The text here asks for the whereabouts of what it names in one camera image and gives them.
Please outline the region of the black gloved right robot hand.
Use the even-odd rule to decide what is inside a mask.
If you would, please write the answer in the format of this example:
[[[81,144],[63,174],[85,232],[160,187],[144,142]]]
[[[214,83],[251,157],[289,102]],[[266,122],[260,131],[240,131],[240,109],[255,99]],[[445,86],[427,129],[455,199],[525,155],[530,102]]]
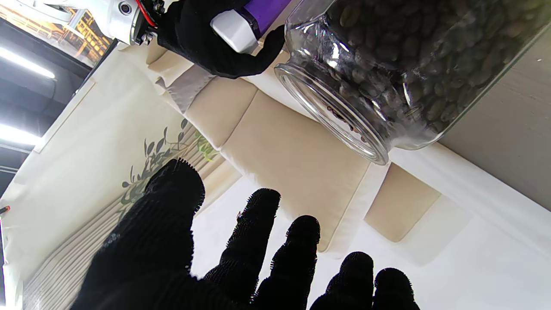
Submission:
[[[158,45],[215,76],[237,79],[264,72],[283,49],[284,26],[268,33],[257,55],[240,54],[212,29],[211,20],[247,0],[179,0],[157,19]]]

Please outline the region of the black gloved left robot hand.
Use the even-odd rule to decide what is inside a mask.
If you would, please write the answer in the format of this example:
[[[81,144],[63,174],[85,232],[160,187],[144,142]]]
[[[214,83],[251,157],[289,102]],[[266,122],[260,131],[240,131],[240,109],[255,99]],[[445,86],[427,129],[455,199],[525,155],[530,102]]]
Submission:
[[[237,218],[219,263],[191,274],[192,222],[203,204],[201,177],[168,161],[91,260],[73,310],[305,310],[315,274],[320,225],[303,215],[259,281],[281,195],[258,189]]]

